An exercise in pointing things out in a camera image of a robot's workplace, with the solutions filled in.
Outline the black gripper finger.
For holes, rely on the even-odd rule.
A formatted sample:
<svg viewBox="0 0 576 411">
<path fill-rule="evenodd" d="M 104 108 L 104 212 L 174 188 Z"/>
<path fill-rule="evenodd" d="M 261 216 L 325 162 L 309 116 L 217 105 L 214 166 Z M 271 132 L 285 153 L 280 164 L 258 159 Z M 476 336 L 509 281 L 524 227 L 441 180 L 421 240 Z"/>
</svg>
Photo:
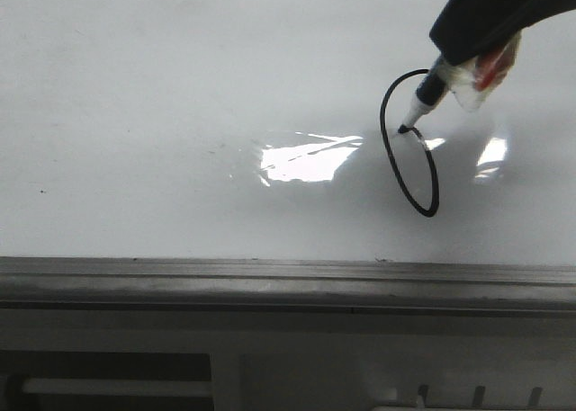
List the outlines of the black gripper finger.
<svg viewBox="0 0 576 411">
<path fill-rule="evenodd" d="M 517 32 L 575 9 L 575 0 L 448 0 L 429 37 L 452 66 L 510 40 Z"/>
</svg>

